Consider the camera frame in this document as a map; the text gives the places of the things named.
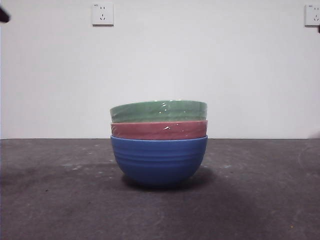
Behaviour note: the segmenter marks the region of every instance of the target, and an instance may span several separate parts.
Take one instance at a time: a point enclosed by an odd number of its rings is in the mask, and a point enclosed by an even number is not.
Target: concrete surface
[[[2,240],[319,240],[320,139],[210,139],[174,189],[123,176],[109,139],[1,141]]]

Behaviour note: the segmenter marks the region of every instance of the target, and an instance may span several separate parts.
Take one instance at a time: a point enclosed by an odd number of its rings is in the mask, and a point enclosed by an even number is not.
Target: electrical outlet
[[[304,25],[306,27],[316,27],[320,25],[320,5],[304,6]]]
[[[93,26],[114,25],[114,4],[111,2],[100,2],[92,5]]]

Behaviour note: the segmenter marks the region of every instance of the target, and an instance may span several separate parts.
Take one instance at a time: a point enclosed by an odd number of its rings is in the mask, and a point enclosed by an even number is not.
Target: pink bowl
[[[111,132],[114,137],[122,139],[198,139],[206,136],[207,124],[207,120],[111,123]]]

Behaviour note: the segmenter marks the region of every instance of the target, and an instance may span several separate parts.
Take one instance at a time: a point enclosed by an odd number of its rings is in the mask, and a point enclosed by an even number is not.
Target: bowl
[[[198,139],[207,135],[207,120],[112,123],[114,137],[139,140]]]
[[[208,136],[184,140],[136,140],[111,136],[115,160],[137,183],[150,187],[172,186],[199,168]]]
[[[207,104],[200,101],[162,100],[130,103],[111,108],[113,123],[202,121]]]

